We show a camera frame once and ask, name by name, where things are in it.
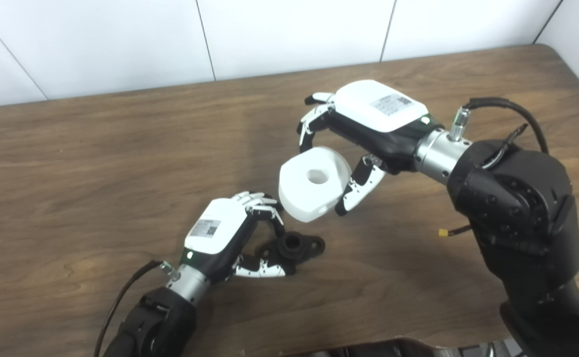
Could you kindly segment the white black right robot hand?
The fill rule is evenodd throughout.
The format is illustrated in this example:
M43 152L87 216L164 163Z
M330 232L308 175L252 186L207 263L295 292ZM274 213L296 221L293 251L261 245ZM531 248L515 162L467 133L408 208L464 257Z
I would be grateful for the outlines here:
M311 149L315 134L326 129L366 150L335 205L339 216L353 210L386 174L416 172L421 141L444 128L424 104L375 80L317 92L304 102L312 109L296 129L300 152Z

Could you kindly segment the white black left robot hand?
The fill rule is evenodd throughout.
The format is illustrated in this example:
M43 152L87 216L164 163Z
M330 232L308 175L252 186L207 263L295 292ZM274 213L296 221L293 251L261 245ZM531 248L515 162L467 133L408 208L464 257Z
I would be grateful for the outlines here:
M212 284L223 282L233 275L259 222L269 222L275 236L282 237L283 210L280 201L264 192L243 191L213 199L188 231L180 264L196 269Z

